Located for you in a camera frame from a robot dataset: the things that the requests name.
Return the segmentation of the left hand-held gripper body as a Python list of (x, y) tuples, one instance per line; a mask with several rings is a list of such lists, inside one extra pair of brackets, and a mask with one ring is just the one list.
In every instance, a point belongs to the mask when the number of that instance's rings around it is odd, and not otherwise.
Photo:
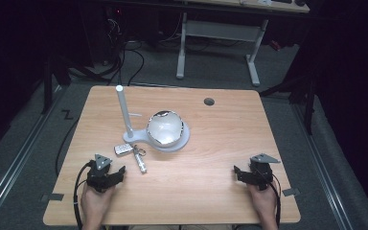
[(99, 193), (117, 184), (114, 174), (108, 174), (112, 160), (108, 157), (95, 154), (95, 159), (89, 162), (90, 170), (87, 173), (86, 183)]

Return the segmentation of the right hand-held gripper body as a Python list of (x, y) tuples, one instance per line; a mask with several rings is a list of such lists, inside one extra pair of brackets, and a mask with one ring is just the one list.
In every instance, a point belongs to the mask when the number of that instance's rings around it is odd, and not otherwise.
[(250, 158), (249, 168), (252, 173), (252, 184), (257, 185), (260, 191), (266, 190), (273, 181), (271, 163), (278, 164), (280, 160), (265, 153), (260, 153)]

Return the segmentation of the silver key bunch with fob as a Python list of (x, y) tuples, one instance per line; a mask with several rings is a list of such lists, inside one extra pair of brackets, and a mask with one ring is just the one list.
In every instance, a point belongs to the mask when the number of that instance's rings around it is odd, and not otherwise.
[(147, 167), (143, 160), (143, 156), (146, 155), (146, 152), (143, 149), (138, 148), (136, 145), (132, 146), (131, 144), (122, 144), (115, 146), (114, 152), (117, 156), (124, 156), (132, 153), (139, 167), (140, 172), (141, 173), (147, 172)]

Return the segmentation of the person's left hand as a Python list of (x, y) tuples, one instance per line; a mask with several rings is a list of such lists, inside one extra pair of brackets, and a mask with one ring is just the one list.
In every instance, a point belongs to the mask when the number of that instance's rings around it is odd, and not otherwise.
[(84, 185), (80, 204), (84, 215), (84, 223), (103, 223), (115, 187), (99, 193), (92, 187)]

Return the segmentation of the person's right hand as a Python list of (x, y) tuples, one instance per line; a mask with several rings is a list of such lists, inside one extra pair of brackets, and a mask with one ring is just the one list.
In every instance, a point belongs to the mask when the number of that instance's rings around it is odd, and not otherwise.
[(276, 223), (276, 195), (271, 189), (260, 191), (255, 185), (247, 185), (252, 205), (261, 223)]

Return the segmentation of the white stand with pole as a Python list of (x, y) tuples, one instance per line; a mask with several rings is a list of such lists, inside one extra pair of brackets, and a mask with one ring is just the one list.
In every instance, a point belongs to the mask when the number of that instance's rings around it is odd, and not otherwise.
[(123, 139), (126, 143), (130, 144), (146, 143), (151, 147), (153, 147), (154, 149), (162, 152), (176, 152), (178, 150), (183, 149), (187, 145), (187, 143), (190, 140), (190, 129), (188, 125), (182, 120), (184, 122), (184, 132), (181, 139), (171, 147), (166, 148), (157, 147), (148, 137), (147, 127), (145, 127), (144, 129), (134, 129), (132, 127), (132, 124), (130, 122), (130, 115), (127, 109), (127, 100), (123, 86), (117, 85), (115, 87), (115, 90), (118, 95), (118, 100), (126, 127), (126, 132), (123, 134)]

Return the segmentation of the white bowl with silver rim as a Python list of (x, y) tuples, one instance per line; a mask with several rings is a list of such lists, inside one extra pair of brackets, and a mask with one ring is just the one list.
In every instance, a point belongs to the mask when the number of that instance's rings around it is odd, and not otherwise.
[(161, 148), (173, 146), (181, 139), (183, 132), (184, 122), (177, 113), (170, 110), (153, 114), (147, 124), (148, 137)]

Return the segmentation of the black metal stand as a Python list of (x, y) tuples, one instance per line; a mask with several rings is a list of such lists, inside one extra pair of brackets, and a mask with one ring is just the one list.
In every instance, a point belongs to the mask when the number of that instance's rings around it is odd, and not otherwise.
[(71, 83), (71, 78), (68, 74), (66, 59), (62, 56), (51, 54), (44, 62), (44, 101), (42, 113), (46, 114), (53, 103), (53, 79), (57, 80), (60, 86), (68, 86)]
[(308, 63), (293, 61), (287, 71), (285, 79), (262, 92), (261, 97), (272, 95), (276, 92), (289, 92), (288, 101), (291, 104), (305, 105), (303, 113), (303, 126), (309, 135), (311, 131), (311, 119), (313, 114), (313, 102), (316, 85), (317, 62), (310, 60)]

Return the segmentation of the white-legged wooden desk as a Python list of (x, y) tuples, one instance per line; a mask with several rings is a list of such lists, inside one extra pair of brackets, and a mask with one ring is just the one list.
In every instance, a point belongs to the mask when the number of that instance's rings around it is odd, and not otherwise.
[[(240, 7), (242, 10), (256, 9), (269, 12), (309, 13), (310, 8), (304, 0), (184, 0), (184, 5), (190, 3), (204, 3), (217, 6)], [(187, 13), (182, 14), (181, 38), (176, 77), (185, 76), (186, 38), (188, 36), (217, 38), (226, 40), (253, 42), (254, 47), (245, 56), (249, 76), (253, 86), (259, 86), (260, 80), (256, 70), (255, 58), (265, 35), (268, 19), (265, 18), (260, 26), (246, 26), (219, 22), (188, 19)]]

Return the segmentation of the metal floor rail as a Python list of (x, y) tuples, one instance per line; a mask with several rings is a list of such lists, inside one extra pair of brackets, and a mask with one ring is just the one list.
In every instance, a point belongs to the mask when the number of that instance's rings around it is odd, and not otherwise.
[(17, 177), (29, 159), (37, 137), (61, 100), (64, 91), (58, 91), (44, 107), (42, 93), (36, 93), (13, 118), (0, 141), (0, 207)]
[(305, 127), (302, 109), (299, 105), (292, 104), (290, 107), (308, 143), (313, 167), (317, 173), (317, 177), (321, 183), (328, 203), (333, 211), (333, 216), (335, 217), (339, 230), (354, 230), (352, 222), (346, 213), (339, 192), (330, 178), (326, 165), (324, 164), (324, 161), (320, 155), (320, 151), (312, 135), (308, 133)]

